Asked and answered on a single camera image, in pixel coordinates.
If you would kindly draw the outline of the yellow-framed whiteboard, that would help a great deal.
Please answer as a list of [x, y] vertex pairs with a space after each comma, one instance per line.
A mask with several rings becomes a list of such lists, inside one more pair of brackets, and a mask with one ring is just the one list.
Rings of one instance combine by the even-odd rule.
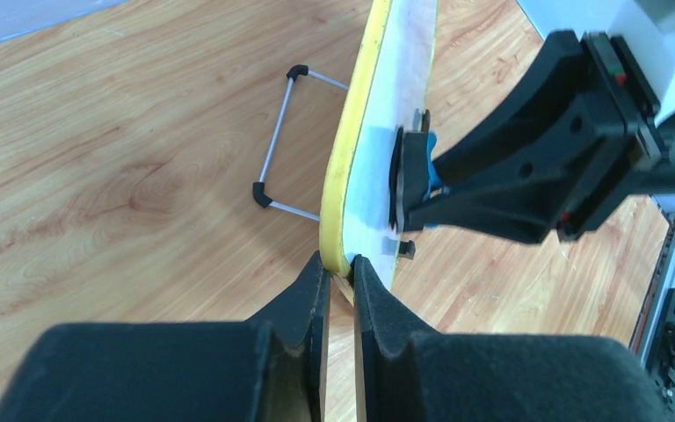
[[396, 137], [421, 128], [439, 4], [374, 1], [362, 33], [323, 180], [319, 251], [353, 301], [352, 260], [368, 258], [384, 287], [395, 275], [400, 230], [390, 223]]

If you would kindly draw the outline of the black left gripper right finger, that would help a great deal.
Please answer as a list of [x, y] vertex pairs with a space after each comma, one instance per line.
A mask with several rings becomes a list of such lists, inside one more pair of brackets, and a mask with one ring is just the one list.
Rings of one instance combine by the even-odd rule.
[[352, 263], [361, 421], [675, 421], [638, 359], [606, 337], [442, 333]]

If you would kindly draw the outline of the blue bone-shaped whiteboard eraser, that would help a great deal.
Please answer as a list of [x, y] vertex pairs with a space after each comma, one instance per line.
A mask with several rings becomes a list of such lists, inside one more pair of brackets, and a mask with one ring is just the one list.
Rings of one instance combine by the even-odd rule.
[[410, 221], [410, 211], [442, 189], [432, 162], [437, 143], [434, 132], [406, 131], [399, 127], [389, 167], [389, 225], [397, 232], [418, 231], [423, 225]]

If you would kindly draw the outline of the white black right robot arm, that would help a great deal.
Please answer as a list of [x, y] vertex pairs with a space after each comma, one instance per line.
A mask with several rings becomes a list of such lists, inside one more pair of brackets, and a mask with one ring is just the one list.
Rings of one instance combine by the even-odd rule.
[[675, 193], [675, 1], [520, 6], [543, 44], [507, 97], [440, 156], [428, 117], [398, 134], [397, 230], [575, 241], [628, 196]]

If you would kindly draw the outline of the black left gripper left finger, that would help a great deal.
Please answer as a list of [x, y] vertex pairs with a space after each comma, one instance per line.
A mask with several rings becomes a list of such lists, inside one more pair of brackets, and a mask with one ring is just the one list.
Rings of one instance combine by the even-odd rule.
[[0, 421], [320, 421], [329, 302], [314, 254], [243, 321], [58, 324], [18, 366]]

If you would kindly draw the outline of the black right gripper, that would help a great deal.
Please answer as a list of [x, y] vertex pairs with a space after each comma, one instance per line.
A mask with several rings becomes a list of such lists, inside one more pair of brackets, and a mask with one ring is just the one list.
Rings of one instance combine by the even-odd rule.
[[[588, 100], [587, 114], [581, 105], [592, 87], [606, 98]], [[411, 209], [410, 221], [522, 244], [552, 231], [575, 242], [664, 158], [659, 110], [624, 37], [552, 32], [501, 103], [432, 158], [444, 187]]]

